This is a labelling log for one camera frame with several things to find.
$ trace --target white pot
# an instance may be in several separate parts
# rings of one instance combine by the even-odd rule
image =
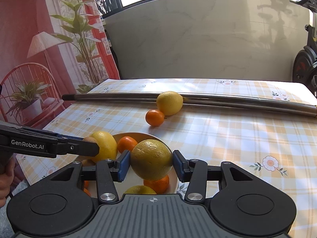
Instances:
[[[32,120],[42,112],[41,101],[38,99],[32,105],[22,110],[24,120]]]

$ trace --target fruit bowl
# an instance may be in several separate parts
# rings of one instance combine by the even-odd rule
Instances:
[[[158,141],[164,143],[162,140],[160,140],[159,138],[157,138],[153,135],[146,134],[146,133],[140,133],[140,132],[124,132],[124,133],[113,134],[112,136],[115,138],[116,142],[118,142],[124,136],[129,136],[131,138],[134,138],[138,143],[143,141],[143,140],[148,140],[148,139],[158,140]],[[168,176],[170,178],[170,185],[169,185],[168,189],[166,190],[165,194],[176,193],[179,180],[177,178],[176,172],[175,172],[173,167],[172,167],[172,170],[169,172]],[[124,181],[121,183],[115,182],[115,187],[117,189],[118,196],[121,198],[123,193],[128,188],[135,186],[135,185],[143,185],[143,179],[141,179],[139,176],[137,176],[135,174],[135,172],[132,170],[132,168],[130,167],[128,173],[126,174]],[[95,181],[89,182],[88,190],[93,198],[97,198],[97,187],[96,187]]]

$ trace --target white wall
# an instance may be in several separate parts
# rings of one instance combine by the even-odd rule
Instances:
[[[288,0],[155,0],[105,21],[125,79],[291,81],[309,10]]]

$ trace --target chair backrest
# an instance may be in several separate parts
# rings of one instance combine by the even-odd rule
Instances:
[[[22,113],[16,116],[15,113],[9,112],[10,108],[15,104],[10,96],[19,91],[16,87],[17,85],[24,85],[35,80],[40,83],[50,84],[49,87],[45,88],[45,94],[41,95],[43,101],[48,97],[61,99],[56,82],[45,66],[34,62],[23,63],[13,68],[0,83],[2,85],[0,110],[5,121],[16,122],[18,124],[24,122]]]

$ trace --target lamp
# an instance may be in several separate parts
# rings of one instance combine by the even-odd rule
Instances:
[[[46,32],[41,32],[32,38],[27,58],[29,58],[33,55],[36,55],[39,52],[43,51],[44,56],[45,56],[45,60],[47,63],[47,67],[49,68],[49,71],[52,72],[50,69],[49,61],[47,60],[47,57],[46,57],[45,50],[47,48],[50,48],[50,47],[55,46],[55,45],[59,45],[59,44],[64,43],[64,42],[65,41],[58,39],[56,37],[53,37],[52,35],[50,35]]]

